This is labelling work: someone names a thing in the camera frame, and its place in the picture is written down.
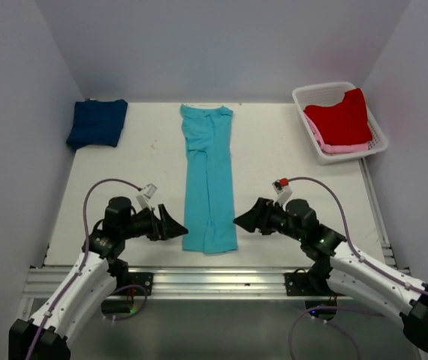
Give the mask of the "turquoise t shirt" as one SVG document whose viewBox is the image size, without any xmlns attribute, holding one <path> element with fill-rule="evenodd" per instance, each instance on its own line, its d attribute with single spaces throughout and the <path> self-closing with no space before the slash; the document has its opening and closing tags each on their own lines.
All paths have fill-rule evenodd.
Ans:
<svg viewBox="0 0 428 360">
<path fill-rule="evenodd" d="M 234 112 L 225 106 L 194 108 L 183 104 L 187 174 L 182 249 L 203 254 L 235 251 L 231 132 Z"/>
</svg>

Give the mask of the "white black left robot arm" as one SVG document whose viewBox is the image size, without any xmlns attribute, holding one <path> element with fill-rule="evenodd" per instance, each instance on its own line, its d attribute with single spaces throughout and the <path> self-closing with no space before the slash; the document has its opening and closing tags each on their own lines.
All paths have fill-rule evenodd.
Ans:
<svg viewBox="0 0 428 360">
<path fill-rule="evenodd" d="M 129 239 L 166 241 L 188 234 L 164 205 L 135 211 L 129 198 L 110 199 L 66 278 L 28 320 L 17 319 L 8 333 L 9 359 L 69 359 L 71 347 L 94 312 L 111 295 L 149 291 L 132 282 L 119 258 Z"/>
</svg>

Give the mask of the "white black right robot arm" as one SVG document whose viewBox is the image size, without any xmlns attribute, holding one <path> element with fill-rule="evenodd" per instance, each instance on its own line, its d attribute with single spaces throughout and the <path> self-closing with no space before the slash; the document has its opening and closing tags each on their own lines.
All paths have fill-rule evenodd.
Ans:
<svg viewBox="0 0 428 360">
<path fill-rule="evenodd" d="M 298 240 L 314 262 L 308 272 L 311 291 L 322 295 L 330 290 L 365 304 L 399 325 L 412 344 L 428 353 L 428 282 L 350 245 L 345 236 L 323 225 L 304 199 L 281 206 L 260 198 L 234 224 L 249 233 L 280 233 Z"/>
</svg>

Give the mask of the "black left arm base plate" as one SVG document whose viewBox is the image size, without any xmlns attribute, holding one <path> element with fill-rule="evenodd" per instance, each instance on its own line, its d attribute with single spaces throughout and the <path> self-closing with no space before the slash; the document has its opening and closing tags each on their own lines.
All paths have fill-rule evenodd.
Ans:
<svg viewBox="0 0 428 360">
<path fill-rule="evenodd" d="M 146 290 L 148 296 L 152 294 L 154 284 L 154 274 L 152 272 L 129 272 L 126 285 L 139 285 Z M 127 289 L 124 291 L 127 297 L 135 297 L 136 294 L 143 295 L 139 289 Z"/>
</svg>

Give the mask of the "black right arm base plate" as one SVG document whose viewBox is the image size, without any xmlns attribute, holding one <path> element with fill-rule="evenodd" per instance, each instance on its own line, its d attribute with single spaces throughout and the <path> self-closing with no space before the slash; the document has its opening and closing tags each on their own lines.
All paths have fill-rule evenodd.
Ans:
<svg viewBox="0 0 428 360">
<path fill-rule="evenodd" d="M 284 285 L 287 296 L 334 296 L 327 281 L 317 276 L 312 270 L 303 268 L 285 272 Z"/>
</svg>

